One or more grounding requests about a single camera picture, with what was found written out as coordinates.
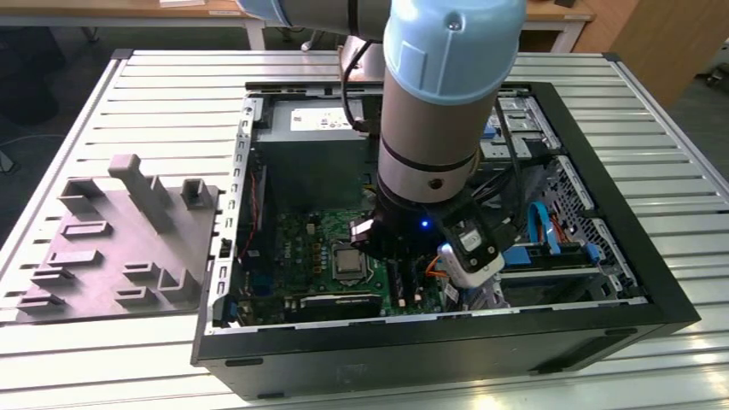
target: motherboard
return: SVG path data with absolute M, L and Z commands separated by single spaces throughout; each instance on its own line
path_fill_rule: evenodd
M 439 313 L 439 281 L 425 276 L 419 299 L 402 298 L 393 266 L 349 245 L 349 222 L 365 211 L 327 210 L 277 217 L 273 267 L 250 272 L 246 300 L 255 325 Z

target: wooden table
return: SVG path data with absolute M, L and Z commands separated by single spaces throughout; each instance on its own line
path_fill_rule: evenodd
M 523 29 L 559 32 L 551 52 L 570 52 L 593 18 L 582 0 L 571 9 L 551 0 L 529 0 Z M 0 0 L 0 26 L 233 26 L 246 29 L 250 49 L 265 50 L 262 29 L 275 23 L 246 15 L 234 0 L 165 9 L 157 0 Z

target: gray plastic part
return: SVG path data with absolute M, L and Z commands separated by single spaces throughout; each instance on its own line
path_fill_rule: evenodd
M 187 209 L 207 209 L 213 206 L 213 198 L 202 179 L 186 179 L 179 196 Z
M 63 310 L 63 301 L 57 296 L 45 293 L 35 296 L 23 296 L 19 299 L 18 310 L 23 313 L 57 313 Z
M 207 269 L 207 250 L 215 219 L 218 189 L 213 185 L 206 185 L 211 201 L 209 208 L 187 210 L 179 195 L 181 187 L 165 189 L 166 195 L 163 195 L 159 191 L 161 185 L 154 183 L 155 178 L 149 176 L 142 179 L 145 188 L 150 195 L 154 195 L 153 199 L 157 203 L 163 201 L 163 197 L 167 198 L 163 212 L 171 221 L 171 228 L 163 233 L 153 229 L 125 190 L 90 192 L 86 199 L 94 213 L 69 213 L 63 216 L 57 235 L 50 240 L 46 256 L 50 261 L 55 261 L 55 267 L 65 268 L 63 272 L 71 274 L 74 279 L 66 286 L 50 285 L 51 281 L 42 284 L 39 280 L 41 283 L 33 283 L 25 294 L 25 297 L 34 298 L 46 297 L 51 293 L 58 300 L 62 300 L 63 307 L 53 308 L 50 304 L 42 308 L 34 308 L 33 305 L 21 309 L 15 317 L 17 323 L 150 316 L 193 312 L 197 309 L 198 284 Z M 75 182 L 73 190 L 94 186 L 89 180 L 82 181 L 81 184 Z M 106 224 L 113 229 L 107 235 L 63 236 L 61 234 L 69 226 L 94 226 L 94 224 L 83 225 L 83 222 L 95 222 L 98 226 Z M 50 264 L 42 264 L 35 270 L 47 272 L 49 266 Z M 174 279 L 178 279 L 175 286 L 181 285 L 181 287 L 177 293 L 185 295 L 185 299 L 179 299 L 178 302 L 167 301 L 165 295 L 157 290 L 161 269 L 171 272 Z M 189 278 L 175 277 L 182 272 L 189 273 Z M 145 297 L 153 298 L 155 302 L 118 303 L 118 290 L 130 290 L 137 287 L 146 288 L 145 293 L 149 295 Z
M 134 49 L 115 49 L 111 53 L 111 60 L 127 60 L 134 55 Z
M 102 255 L 97 250 L 77 250 L 74 252 L 53 252 L 45 263 L 51 267 L 77 267 L 97 265 Z
M 199 297 L 199 284 L 187 271 L 182 271 L 179 279 L 174 279 L 167 271 L 161 270 L 157 290 L 169 302 L 185 302 Z
M 58 200 L 73 215 L 94 214 L 95 209 L 90 201 L 101 196 L 103 196 L 103 191 L 97 187 L 93 180 L 78 178 L 66 181 Z
M 134 154 L 114 155 L 109 164 L 109 176 L 117 178 L 129 191 L 129 197 L 138 211 L 145 215 L 158 233 L 169 231 L 173 227 L 171 219 L 165 212 L 163 201 L 154 194 L 153 188 L 145 176 L 138 171 L 141 160 Z
M 65 225 L 59 233 L 63 237 L 102 237 L 111 234 L 111 226 L 103 220 L 93 220 Z
M 114 300 L 125 308 L 145 308 L 157 303 L 157 296 L 146 286 L 137 286 L 118 289 L 115 291 Z
M 159 267 L 150 261 L 130 262 L 123 264 L 121 274 L 131 282 L 142 280 L 155 280 L 159 276 Z
M 161 184 L 159 177 L 154 175 L 150 178 L 146 177 L 146 180 L 149 181 L 149 188 L 151 188 L 151 192 L 157 196 L 161 206 L 166 208 L 171 203 L 171 200 L 169 199 L 167 190 L 165 190 L 163 185 Z
M 30 282 L 41 289 L 47 289 L 73 284 L 73 279 L 73 274 L 63 267 L 58 266 L 37 269 L 30 277 Z

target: white sticker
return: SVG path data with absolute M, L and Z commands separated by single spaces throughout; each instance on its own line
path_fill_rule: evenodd
M 453 287 L 451 284 L 446 284 L 445 285 L 445 295 L 447 296 L 447 298 L 454 301 L 455 303 L 458 303 L 458 291 L 455 290 L 455 288 Z
M 466 252 L 471 252 L 481 246 L 481 234 L 475 229 L 458 235 L 459 242 L 466 249 Z
M 207 11 L 209 15 L 239 15 L 238 11 L 227 11 L 227 10 L 210 10 Z
M 343 108 L 297 108 L 291 111 L 291 131 L 350 130 Z

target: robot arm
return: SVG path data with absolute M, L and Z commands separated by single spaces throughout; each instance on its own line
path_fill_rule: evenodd
M 238 2 L 285 26 L 382 41 L 377 206 L 370 219 L 353 223 L 351 244 L 387 260 L 438 248 L 454 282 L 478 286 L 503 259 L 462 191 L 515 58 L 526 0 L 393 0 L 391 7 L 389 0 Z

